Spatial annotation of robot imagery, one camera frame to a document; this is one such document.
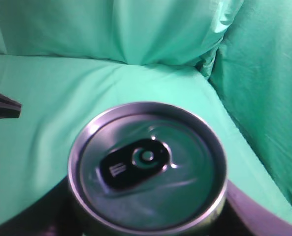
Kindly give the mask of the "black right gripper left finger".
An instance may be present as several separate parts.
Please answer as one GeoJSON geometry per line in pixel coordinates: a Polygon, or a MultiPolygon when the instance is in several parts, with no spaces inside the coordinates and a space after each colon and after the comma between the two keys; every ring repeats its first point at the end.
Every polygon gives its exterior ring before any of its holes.
{"type": "Polygon", "coordinates": [[[0,93],[0,119],[18,118],[22,105],[0,93]]]}

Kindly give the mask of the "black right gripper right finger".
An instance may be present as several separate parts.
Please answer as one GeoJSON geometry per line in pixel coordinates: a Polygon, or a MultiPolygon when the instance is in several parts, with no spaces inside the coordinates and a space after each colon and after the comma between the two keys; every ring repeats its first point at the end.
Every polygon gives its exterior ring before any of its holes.
{"type": "Polygon", "coordinates": [[[292,225],[257,204],[230,180],[227,201],[240,222],[254,236],[292,236],[292,225]]]}

